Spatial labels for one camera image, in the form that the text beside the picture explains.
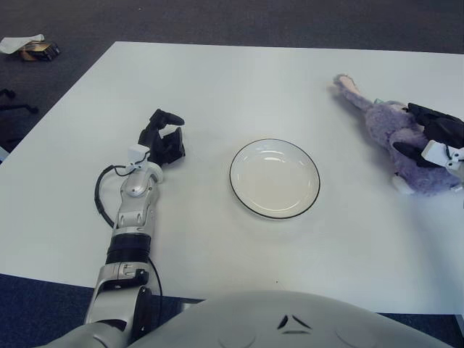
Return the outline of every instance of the paper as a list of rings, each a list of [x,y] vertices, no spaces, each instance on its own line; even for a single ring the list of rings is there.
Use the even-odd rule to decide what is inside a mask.
[[[16,52],[18,49],[23,47],[25,44],[30,43],[31,41],[43,41],[45,36],[38,34],[36,36],[30,36],[28,38],[3,38],[0,41],[0,52],[11,54]]]

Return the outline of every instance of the white plate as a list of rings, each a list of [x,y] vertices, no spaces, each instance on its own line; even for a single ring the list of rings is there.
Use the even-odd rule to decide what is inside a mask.
[[[318,198],[320,180],[314,162],[287,141],[263,139],[242,148],[231,164],[231,184],[249,209],[274,219],[292,218]]]

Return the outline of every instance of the robotic hand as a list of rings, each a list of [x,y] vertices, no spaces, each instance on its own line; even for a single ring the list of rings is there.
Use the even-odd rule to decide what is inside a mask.
[[[396,150],[415,160],[419,167],[445,167],[464,182],[464,122],[459,118],[409,103],[407,111],[424,127],[429,140],[424,149],[397,142]]]
[[[182,143],[182,130],[177,127],[174,132],[160,136],[160,130],[166,125],[183,125],[184,121],[174,114],[158,109],[150,117],[150,123],[140,133],[138,143],[150,148],[148,161],[162,166],[171,163],[186,155]]]

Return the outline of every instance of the plush ear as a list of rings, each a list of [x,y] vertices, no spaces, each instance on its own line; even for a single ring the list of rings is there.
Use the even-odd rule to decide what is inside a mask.
[[[395,189],[401,194],[414,194],[415,191],[409,186],[404,178],[398,175],[391,177],[391,182]]]
[[[337,75],[333,83],[339,88],[341,94],[358,109],[366,112],[373,106],[371,101],[361,95],[356,88],[355,82],[348,75]]]

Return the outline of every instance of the black triangle logo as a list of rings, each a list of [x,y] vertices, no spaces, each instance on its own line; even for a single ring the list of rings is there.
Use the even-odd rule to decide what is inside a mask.
[[[312,327],[295,315],[284,315],[277,330],[282,334],[311,334]]]

